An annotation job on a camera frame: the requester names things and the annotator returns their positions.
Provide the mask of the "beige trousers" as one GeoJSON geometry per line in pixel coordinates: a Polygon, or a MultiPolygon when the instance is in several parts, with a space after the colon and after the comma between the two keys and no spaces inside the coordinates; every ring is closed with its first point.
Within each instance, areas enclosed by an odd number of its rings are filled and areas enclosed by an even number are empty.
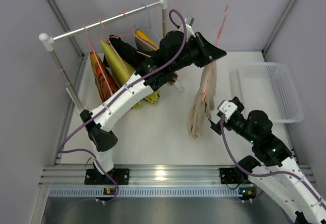
{"type": "Polygon", "coordinates": [[[214,61],[205,66],[202,71],[199,89],[187,116],[187,131],[194,139],[201,136],[204,119],[211,119],[211,112],[214,110],[216,84],[217,72],[214,61]]]}

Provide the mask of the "pink hanger of beige trousers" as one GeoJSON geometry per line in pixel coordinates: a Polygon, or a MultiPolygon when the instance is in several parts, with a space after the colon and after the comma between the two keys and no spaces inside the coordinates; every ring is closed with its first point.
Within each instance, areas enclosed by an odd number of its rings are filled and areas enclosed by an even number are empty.
{"type": "MultiPolygon", "coordinates": [[[[229,12],[229,4],[228,4],[228,5],[226,6],[226,8],[225,8],[224,19],[223,19],[222,25],[221,25],[221,27],[220,27],[220,29],[219,29],[219,32],[218,32],[218,34],[217,34],[217,36],[216,36],[216,39],[215,39],[215,46],[218,46],[218,45],[219,45],[220,38],[221,38],[222,31],[223,31],[223,28],[224,28],[224,25],[225,25],[225,21],[226,21],[226,19],[227,19],[228,12],[229,12]]],[[[210,65],[209,75],[208,75],[208,78],[207,78],[207,84],[206,84],[206,87],[205,87],[204,94],[202,95],[202,101],[204,101],[204,99],[206,98],[207,92],[208,92],[209,82],[210,82],[210,80],[211,80],[211,76],[212,76],[212,73],[213,73],[213,65],[214,65],[214,62],[211,63],[211,65],[210,65]]]]}

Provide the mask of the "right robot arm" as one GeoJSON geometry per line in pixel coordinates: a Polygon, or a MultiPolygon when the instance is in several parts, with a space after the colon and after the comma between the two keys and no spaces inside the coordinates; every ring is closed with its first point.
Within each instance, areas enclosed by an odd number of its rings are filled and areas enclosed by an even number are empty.
{"type": "Polygon", "coordinates": [[[218,123],[211,129],[221,135],[236,168],[267,194],[293,223],[325,223],[325,199],[299,168],[289,148],[272,133],[273,123],[261,110],[242,114],[237,97],[218,106],[218,123]],[[252,144],[253,155],[237,161],[227,143],[225,130],[252,144]]]}

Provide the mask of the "pink hanger of orange trousers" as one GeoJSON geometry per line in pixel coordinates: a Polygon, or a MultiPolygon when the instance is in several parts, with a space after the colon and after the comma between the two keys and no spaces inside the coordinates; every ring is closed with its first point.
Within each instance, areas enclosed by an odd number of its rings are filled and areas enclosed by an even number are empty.
{"type": "Polygon", "coordinates": [[[90,49],[91,49],[91,51],[93,53],[93,56],[95,57],[95,60],[96,60],[96,63],[97,63],[97,67],[100,70],[100,74],[102,75],[102,78],[100,78],[99,75],[98,75],[98,77],[99,77],[98,78],[99,79],[99,85],[103,84],[103,88],[106,88],[107,90],[109,90],[110,95],[112,96],[113,95],[112,89],[110,87],[110,84],[108,82],[108,79],[106,78],[106,73],[104,72],[101,63],[99,62],[99,59],[97,57],[97,53],[94,50],[94,47],[93,47],[92,42],[91,42],[90,35],[89,35],[89,33],[88,33],[87,28],[86,28],[85,25],[83,25],[83,28],[84,28],[84,31],[85,31],[86,36],[87,36],[88,45],[89,45],[89,47],[90,47],[90,49]]]}

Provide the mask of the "orange camouflage trousers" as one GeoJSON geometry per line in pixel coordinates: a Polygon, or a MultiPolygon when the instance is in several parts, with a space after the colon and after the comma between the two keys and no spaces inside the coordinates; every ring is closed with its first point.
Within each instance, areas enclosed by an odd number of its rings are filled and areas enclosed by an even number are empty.
{"type": "Polygon", "coordinates": [[[90,52],[90,62],[97,90],[102,102],[105,102],[119,90],[119,87],[99,55],[94,51],[90,52]]]}

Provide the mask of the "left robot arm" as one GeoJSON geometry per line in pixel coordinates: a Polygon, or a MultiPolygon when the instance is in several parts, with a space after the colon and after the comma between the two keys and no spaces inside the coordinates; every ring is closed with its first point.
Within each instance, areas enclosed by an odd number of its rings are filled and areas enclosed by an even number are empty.
{"type": "Polygon", "coordinates": [[[80,118],[93,143],[98,172],[104,175],[114,168],[112,148],[118,139],[112,128],[127,111],[169,82],[173,72],[191,64],[205,67],[226,54],[200,32],[188,38],[181,31],[170,31],[161,39],[155,55],[144,60],[116,93],[92,111],[83,110],[80,118]]]}

